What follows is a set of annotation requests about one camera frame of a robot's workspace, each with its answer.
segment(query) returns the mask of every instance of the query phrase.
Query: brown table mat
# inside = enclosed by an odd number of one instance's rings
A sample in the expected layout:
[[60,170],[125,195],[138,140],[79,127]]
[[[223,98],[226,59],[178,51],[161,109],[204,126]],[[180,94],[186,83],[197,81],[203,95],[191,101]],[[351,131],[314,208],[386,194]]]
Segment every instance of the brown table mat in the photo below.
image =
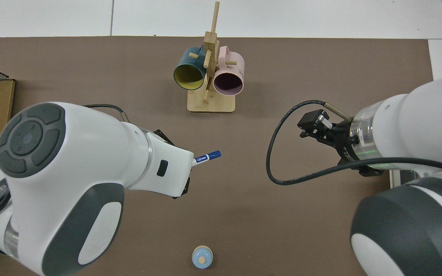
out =
[[[245,89],[229,114],[190,113],[173,69],[201,37],[0,38],[0,70],[17,80],[13,113],[44,101],[111,103],[195,155],[177,200],[128,191],[109,250],[79,275],[363,275],[349,243],[354,210],[388,188],[388,174],[342,171],[281,187],[265,173],[276,124],[297,103],[327,101],[349,115],[432,80],[426,40],[219,38],[245,60]],[[299,138],[302,108],[281,129],[273,173],[289,179],[334,166],[335,150]],[[117,118],[112,110],[103,110]],[[214,263],[191,263],[210,246]],[[32,275],[0,256],[0,275]]]

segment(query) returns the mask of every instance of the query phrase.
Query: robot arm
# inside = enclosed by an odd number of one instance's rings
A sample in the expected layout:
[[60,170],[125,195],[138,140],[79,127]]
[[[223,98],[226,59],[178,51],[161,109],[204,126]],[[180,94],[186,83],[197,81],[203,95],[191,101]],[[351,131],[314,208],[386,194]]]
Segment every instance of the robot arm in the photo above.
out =
[[70,103],[41,103],[0,136],[0,251],[37,274],[72,274],[112,242],[124,188],[179,197],[193,153],[155,133]]
[[[339,165],[293,180],[270,172],[270,152],[284,120],[306,104],[320,104],[344,119],[331,123],[324,110],[306,113],[298,127],[334,147]],[[384,169],[416,171],[421,178],[364,199],[351,226],[351,246],[370,276],[442,275],[442,79],[410,94],[391,97],[350,118],[321,101],[295,106],[277,126],[269,145],[267,173],[279,185],[291,185],[340,171],[363,176]]]

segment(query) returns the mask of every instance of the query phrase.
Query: wooden peg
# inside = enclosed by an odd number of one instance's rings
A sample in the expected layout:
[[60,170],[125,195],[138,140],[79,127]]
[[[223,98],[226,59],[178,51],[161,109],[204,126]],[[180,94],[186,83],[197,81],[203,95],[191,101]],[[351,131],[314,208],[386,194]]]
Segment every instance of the wooden peg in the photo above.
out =
[[209,89],[206,89],[206,91],[204,92],[204,98],[202,99],[203,103],[208,104],[209,103]]
[[209,60],[211,59],[211,50],[207,49],[206,52],[206,59],[204,59],[204,68],[207,68],[209,66]]

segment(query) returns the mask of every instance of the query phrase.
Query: blue marker cap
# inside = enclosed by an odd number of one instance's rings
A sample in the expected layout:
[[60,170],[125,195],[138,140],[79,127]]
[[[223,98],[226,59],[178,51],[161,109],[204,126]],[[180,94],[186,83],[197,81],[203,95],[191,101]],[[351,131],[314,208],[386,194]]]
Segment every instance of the blue marker cap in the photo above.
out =
[[209,155],[209,159],[214,159],[214,158],[218,158],[219,156],[221,156],[221,152],[219,150],[216,150],[214,152],[209,153],[208,155]]

